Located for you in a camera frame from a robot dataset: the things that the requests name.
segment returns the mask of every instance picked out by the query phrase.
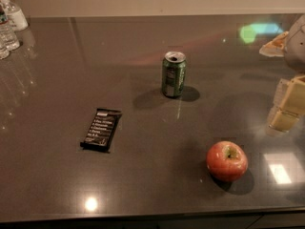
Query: aluminum can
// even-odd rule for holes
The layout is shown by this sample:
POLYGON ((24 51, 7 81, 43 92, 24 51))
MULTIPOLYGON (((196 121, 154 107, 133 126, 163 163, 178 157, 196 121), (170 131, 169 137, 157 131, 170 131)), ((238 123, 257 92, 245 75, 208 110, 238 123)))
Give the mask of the aluminum can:
POLYGON ((186 72, 186 56, 182 52, 167 52, 162 62, 162 93, 167 97, 182 95, 186 72))

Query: dark countertop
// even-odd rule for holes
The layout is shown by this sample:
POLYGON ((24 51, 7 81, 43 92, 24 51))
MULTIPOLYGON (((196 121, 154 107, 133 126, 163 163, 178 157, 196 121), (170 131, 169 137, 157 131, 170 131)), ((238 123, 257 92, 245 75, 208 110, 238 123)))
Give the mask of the dark countertop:
POLYGON ((20 31, 23 46, 0 61, 0 222, 229 213, 305 205, 304 129, 265 134, 275 88, 295 72, 258 53, 296 14, 44 18, 20 31), (185 90, 160 92, 167 51, 187 55, 185 90), (111 153, 83 151, 97 107, 123 113, 111 153), (211 178, 216 141, 249 159, 232 184, 211 178), (290 183, 275 180, 283 168, 290 183), (97 203, 88 211, 88 198, 97 203))

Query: plastic bottle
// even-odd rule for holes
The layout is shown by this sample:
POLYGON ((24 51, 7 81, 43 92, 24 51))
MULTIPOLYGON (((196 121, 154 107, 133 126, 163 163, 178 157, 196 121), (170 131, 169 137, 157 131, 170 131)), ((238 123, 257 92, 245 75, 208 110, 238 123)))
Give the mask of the plastic bottle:
POLYGON ((5 45, 4 41, 0 37, 0 59, 4 59, 9 55, 10 55, 10 52, 9 52, 7 46, 5 45))
POLYGON ((0 37, 4 41, 5 45, 7 46, 8 50, 15 50, 19 48, 20 43, 17 39, 15 32, 12 30, 9 20, 4 13, 0 5, 0 37))
POLYGON ((21 31, 29 24, 20 7, 10 0, 0 0, 2 8, 10 21, 10 26, 14 31, 21 31))
POLYGON ((31 32, 31 28, 27 27, 26 29, 18 32, 17 38, 22 42, 23 51, 26 56, 30 59, 34 59, 38 56, 37 45, 34 35, 31 32))

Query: water bottle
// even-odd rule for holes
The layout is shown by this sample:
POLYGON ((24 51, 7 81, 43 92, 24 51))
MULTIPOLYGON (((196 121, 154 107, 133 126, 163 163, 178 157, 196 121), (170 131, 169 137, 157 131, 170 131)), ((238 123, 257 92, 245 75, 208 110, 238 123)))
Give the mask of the water bottle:
POLYGON ((28 26, 27 19, 19 5, 12 3, 10 0, 0 0, 0 2, 13 31, 21 31, 28 26))
POLYGON ((10 52, 9 52, 7 46, 5 45, 4 41, 0 37, 0 59, 4 59, 9 55, 10 55, 10 52))
POLYGON ((9 20, 4 13, 2 6, 0 6, 0 37, 9 51, 19 48, 20 43, 15 32, 10 26, 9 20))

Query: apple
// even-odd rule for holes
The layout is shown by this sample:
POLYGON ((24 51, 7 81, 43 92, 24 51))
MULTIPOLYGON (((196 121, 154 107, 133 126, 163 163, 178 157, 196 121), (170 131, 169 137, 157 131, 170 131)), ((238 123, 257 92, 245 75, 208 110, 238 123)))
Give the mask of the apple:
POLYGON ((225 182, 241 178, 248 169, 246 154, 231 141, 215 143, 207 153, 206 162, 211 175, 225 182))

